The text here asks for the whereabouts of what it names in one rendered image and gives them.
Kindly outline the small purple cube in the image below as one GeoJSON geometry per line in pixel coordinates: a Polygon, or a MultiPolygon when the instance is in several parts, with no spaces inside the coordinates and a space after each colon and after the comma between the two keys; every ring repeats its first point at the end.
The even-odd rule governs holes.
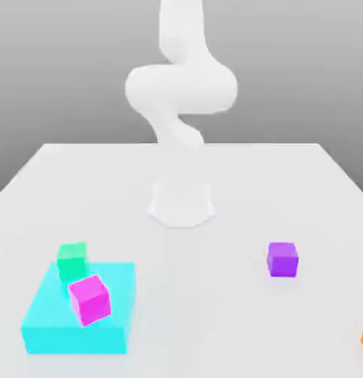
{"type": "Polygon", "coordinates": [[[292,242],[270,242],[267,265],[270,276],[294,278],[297,275],[299,256],[292,242]]]}

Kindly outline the small green cube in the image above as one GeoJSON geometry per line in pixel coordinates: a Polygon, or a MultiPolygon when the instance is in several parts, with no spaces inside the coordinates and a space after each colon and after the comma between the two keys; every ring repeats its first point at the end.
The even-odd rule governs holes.
{"type": "Polygon", "coordinates": [[[62,281],[81,279],[87,272],[86,243],[62,244],[57,255],[58,275],[62,281]]]}

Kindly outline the small magenta cube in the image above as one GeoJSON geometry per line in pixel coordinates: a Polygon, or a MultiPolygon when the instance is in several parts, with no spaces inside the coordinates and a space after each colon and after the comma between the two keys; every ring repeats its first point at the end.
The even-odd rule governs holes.
{"type": "Polygon", "coordinates": [[[110,292],[98,275],[68,285],[73,312],[81,326],[88,326],[111,315],[110,292]]]}

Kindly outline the large cyan box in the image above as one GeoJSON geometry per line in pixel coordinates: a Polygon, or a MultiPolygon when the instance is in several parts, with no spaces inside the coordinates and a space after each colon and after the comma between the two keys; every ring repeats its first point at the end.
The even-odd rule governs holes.
{"type": "Polygon", "coordinates": [[[126,354],[136,299],[136,270],[132,262],[91,262],[109,291],[111,314],[82,326],[61,281],[55,262],[44,278],[21,324],[29,354],[126,354]]]}

